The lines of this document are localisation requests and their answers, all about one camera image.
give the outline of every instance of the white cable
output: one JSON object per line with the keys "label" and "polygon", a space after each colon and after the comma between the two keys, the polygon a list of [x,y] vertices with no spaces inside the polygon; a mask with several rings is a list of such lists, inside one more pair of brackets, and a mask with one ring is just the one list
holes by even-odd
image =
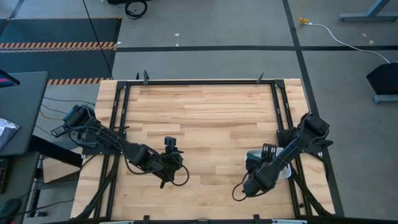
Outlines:
{"label": "white cable", "polygon": [[321,25],[321,24],[313,24],[313,23],[311,23],[311,22],[309,22],[309,23],[307,22],[307,23],[305,23],[304,25],[308,25],[308,26],[320,26],[320,27],[323,27],[323,28],[325,28],[325,29],[329,32],[329,34],[331,35],[331,37],[334,38],[334,40],[337,41],[338,43],[343,44],[343,45],[345,45],[345,46],[347,46],[347,47],[351,47],[352,49],[355,49],[355,50],[358,50],[358,51],[361,51],[361,52],[369,52],[369,53],[378,55],[378,56],[382,57],[387,63],[390,63],[390,61],[388,61],[383,55],[381,55],[381,54],[379,54],[379,53],[377,53],[377,52],[374,52],[374,51],[371,51],[371,50],[362,50],[362,49],[358,49],[358,48],[356,48],[356,47],[353,47],[353,46],[351,46],[351,45],[349,45],[349,44],[346,44],[346,43],[344,43],[344,42],[338,40],[338,39],[331,33],[330,29],[327,28],[327,27],[324,26],[324,25]]}

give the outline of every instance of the black metal frame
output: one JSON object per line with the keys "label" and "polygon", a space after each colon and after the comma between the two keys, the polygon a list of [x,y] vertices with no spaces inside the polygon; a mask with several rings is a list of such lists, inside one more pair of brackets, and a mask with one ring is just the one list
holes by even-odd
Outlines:
{"label": "black metal frame", "polygon": [[[280,88],[281,93],[282,93],[282,100],[284,102],[284,110],[285,110],[286,117],[287,117],[288,127],[291,128],[293,126],[293,121],[292,121],[292,115],[290,113],[289,102],[287,100],[287,94],[286,94],[284,81],[283,80],[261,80],[261,78],[258,80],[250,79],[250,80],[164,80],[164,81],[163,80],[149,80],[148,78],[145,78],[144,80],[118,81],[118,83],[116,85],[116,92],[115,92],[115,97],[114,97],[113,110],[112,110],[109,128],[110,129],[116,128],[115,127],[116,115],[118,112],[121,90],[123,88],[125,89],[125,92],[124,92],[121,120],[120,120],[120,124],[118,127],[119,128],[118,133],[122,138],[125,138],[126,132],[124,131],[124,129],[126,128],[125,127],[126,113],[127,113],[127,107],[128,107],[128,101],[129,101],[129,92],[130,92],[130,88],[132,86],[141,86],[141,85],[264,85],[264,84],[270,85],[270,87],[271,87],[272,97],[274,100],[275,115],[277,118],[278,127],[279,127],[279,129],[284,129],[282,113],[280,110],[278,94],[277,94],[277,88],[278,87]],[[116,162],[118,164],[119,158],[120,158],[120,153],[115,151],[114,152],[114,162]],[[303,176],[301,160],[299,157],[297,157],[295,159],[295,161],[297,164],[298,175],[300,176],[301,180],[303,180],[305,182],[305,178]],[[101,185],[103,183],[103,180],[107,176],[108,164],[109,164],[109,155],[105,155],[103,165],[102,165],[99,185]],[[86,219],[87,223],[95,222],[95,220],[98,220],[98,219],[111,220],[112,209],[113,209],[113,199],[114,199],[115,186],[116,186],[116,178],[117,178],[117,176],[114,177],[114,179],[111,181],[111,184],[110,184],[109,197],[108,197],[105,217],[100,217],[102,200],[99,200],[99,202],[96,205],[95,210],[94,210],[94,217]],[[295,188],[295,183],[294,183],[293,178],[289,178],[289,187],[290,187],[290,194],[292,196],[292,205],[293,205],[293,209],[294,209],[294,214],[295,214],[295,217],[298,218],[301,216],[300,205],[299,205],[299,201],[297,198],[297,191]],[[305,207],[306,215],[312,215],[311,205],[305,195],[303,195],[303,199],[304,199],[303,205]],[[254,223],[270,223],[272,220],[271,219],[260,219],[259,215],[254,214],[254,219],[248,219],[248,220],[159,220],[159,221],[150,221],[150,222],[151,223],[187,223],[187,222],[189,222],[189,223],[191,223],[191,222],[209,223],[209,221],[211,221],[212,223],[253,223],[253,222]],[[149,223],[149,216],[143,217],[142,221],[135,220],[134,223]]]}

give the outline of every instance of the black floor mat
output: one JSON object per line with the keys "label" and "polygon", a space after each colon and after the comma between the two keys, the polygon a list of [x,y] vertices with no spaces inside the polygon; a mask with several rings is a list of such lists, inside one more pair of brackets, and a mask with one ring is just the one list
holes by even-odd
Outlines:
{"label": "black floor mat", "polygon": [[[96,44],[88,19],[13,19],[7,22],[0,36],[0,69],[9,73],[47,71],[51,80],[111,77],[99,47],[80,48],[87,43]],[[116,46],[121,19],[92,19],[92,22],[99,41],[105,43],[102,46]],[[112,70],[116,51],[113,47],[104,49]]]}

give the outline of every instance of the plastic bag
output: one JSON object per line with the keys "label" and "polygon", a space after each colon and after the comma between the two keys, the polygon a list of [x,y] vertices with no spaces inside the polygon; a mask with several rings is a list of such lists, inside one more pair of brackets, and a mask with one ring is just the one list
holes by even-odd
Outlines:
{"label": "plastic bag", "polygon": [[19,125],[6,119],[0,118],[0,151],[4,148],[10,138],[18,131]]}

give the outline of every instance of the black desk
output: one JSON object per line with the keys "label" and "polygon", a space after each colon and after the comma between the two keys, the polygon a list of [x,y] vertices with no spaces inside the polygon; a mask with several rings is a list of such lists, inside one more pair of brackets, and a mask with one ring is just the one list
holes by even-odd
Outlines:
{"label": "black desk", "polygon": [[[49,79],[47,72],[11,75],[21,84],[0,88],[0,118],[21,127],[0,151],[0,157],[9,157],[11,162],[9,182],[5,193],[0,194],[0,205],[11,198],[19,198],[32,189],[33,180],[40,173],[37,170],[40,153],[77,167],[81,167],[82,162],[79,154],[32,135]],[[36,208],[40,190],[33,191],[33,194],[29,210]],[[21,198],[22,205],[18,212],[26,211],[29,195]],[[23,217],[24,215],[15,217],[14,223],[22,223]]]}

